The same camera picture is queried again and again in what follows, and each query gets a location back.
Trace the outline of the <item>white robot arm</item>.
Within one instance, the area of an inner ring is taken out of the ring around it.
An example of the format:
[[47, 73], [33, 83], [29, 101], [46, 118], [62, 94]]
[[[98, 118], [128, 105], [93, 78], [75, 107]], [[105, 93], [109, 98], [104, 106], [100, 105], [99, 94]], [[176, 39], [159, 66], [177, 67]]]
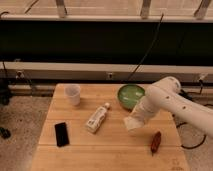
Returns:
[[172, 76], [149, 85], [131, 114], [124, 118], [126, 129], [143, 127], [160, 109], [164, 109], [213, 137], [213, 109], [180, 96], [180, 91], [180, 82]]

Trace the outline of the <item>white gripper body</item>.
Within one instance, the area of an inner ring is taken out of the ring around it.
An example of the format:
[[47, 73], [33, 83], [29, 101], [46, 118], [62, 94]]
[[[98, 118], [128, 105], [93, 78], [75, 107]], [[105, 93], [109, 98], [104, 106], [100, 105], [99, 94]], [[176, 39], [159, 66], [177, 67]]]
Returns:
[[129, 116], [124, 118], [124, 124], [128, 131], [141, 128], [153, 118], [159, 108], [147, 97], [142, 97], [133, 108]]

